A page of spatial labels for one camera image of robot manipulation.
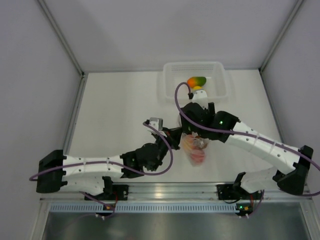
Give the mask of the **orange peach fake fruit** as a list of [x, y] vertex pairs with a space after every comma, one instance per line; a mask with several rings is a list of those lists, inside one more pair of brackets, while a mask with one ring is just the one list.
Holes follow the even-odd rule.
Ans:
[[185, 135], [181, 138], [182, 148], [185, 152], [189, 153], [196, 148], [194, 140], [192, 135]]

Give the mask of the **clear zip top bag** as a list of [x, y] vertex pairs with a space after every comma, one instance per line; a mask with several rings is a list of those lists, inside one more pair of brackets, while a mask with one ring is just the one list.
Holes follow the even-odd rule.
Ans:
[[194, 167], [204, 163], [208, 144], [209, 141], [207, 139], [201, 138], [196, 133], [187, 134], [183, 132], [181, 134], [180, 147]]

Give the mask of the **yellow fake pepper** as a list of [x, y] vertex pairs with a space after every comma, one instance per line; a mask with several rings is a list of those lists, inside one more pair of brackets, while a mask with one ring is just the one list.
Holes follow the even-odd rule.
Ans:
[[192, 88], [193, 91], [202, 90], [203, 88], [201, 86], [195, 86]]

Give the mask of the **orange green fake mango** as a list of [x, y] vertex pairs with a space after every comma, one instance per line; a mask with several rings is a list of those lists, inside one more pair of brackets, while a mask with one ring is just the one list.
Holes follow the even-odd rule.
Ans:
[[190, 88], [194, 88], [195, 86], [203, 87], [207, 82], [207, 78], [204, 76], [193, 76], [187, 80], [187, 84]]

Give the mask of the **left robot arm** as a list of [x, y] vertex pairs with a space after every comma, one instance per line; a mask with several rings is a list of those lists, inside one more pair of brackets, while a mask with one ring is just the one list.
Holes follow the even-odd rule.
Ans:
[[149, 129], [154, 142], [116, 156], [74, 157], [61, 149], [54, 150], [39, 161], [38, 172], [30, 181], [36, 182], [36, 192], [40, 194], [84, 192], [107, 200], [113, 194], [114, 181], [159, 176], [172, 167], [182, 128]]

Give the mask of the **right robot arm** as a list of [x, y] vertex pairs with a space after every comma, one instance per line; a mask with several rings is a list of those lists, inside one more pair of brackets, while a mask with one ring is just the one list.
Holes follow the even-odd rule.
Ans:
[[179, 113], [184, 132], [238, 147], [272, 166], [256, 172], [239, 173], [233, 183], [233, 192], [238, 198], [244, 199], [251, 193], [272, 188], [279, 188], [290, 195], [304, 195], [314, 153], [311, 147], [292, 147], [261, 135], [238, 117], [226, 111], [215, 111], [213, 103], [203, 108], [190, 102]]

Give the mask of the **white plastic basket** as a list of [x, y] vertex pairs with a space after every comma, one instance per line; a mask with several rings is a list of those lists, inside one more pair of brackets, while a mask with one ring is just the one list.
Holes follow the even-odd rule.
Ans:
[[185, 82], [192, 91], [204, 90], [210, 102], [224, 101], [230, 96], [230, 78], [218, 61], [169, 62], [163, 66], [163, 94], [174, 102], [178, 84]]

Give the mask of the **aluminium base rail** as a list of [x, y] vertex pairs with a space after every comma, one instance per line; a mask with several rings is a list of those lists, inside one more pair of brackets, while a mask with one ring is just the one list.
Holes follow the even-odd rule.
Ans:
[[[217, 202], [217, 185], [223, 182], [123, 182], [128, 185], [128, 202]], [[279, 189], [265, 190], [264, 200], [271, 202], [300, 202], [310, 197], [295, 196]], [[81, 193], [57, 192], [40, 194], [40, 200], [48, 202], [82, 201]]]

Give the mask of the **aluminium frame rail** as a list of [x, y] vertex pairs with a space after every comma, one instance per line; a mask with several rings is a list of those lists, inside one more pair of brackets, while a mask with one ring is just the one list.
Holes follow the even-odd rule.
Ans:
[[49, 25], [51, 26], [54, 34], [56, 35], [58, 41], [62, 45], [62, 48], [66, 55], [68, 56], [69, 60], [71, 61], [73, 67], [75, 68], [76, 72], [79, 76], [83, 77], [85, 75], [84, 70], [82, 69], [79, 61], [77, 60], [70, 44], [68, 43], [63, 31], [61, 30], [58, 22], [56, 21], [52, 11], [50, 10], [48, 4], [45, 0], [36, 0], [37, 4], [39, 5], [41, 11], [43, 12], [45, 18], [47, 19]]

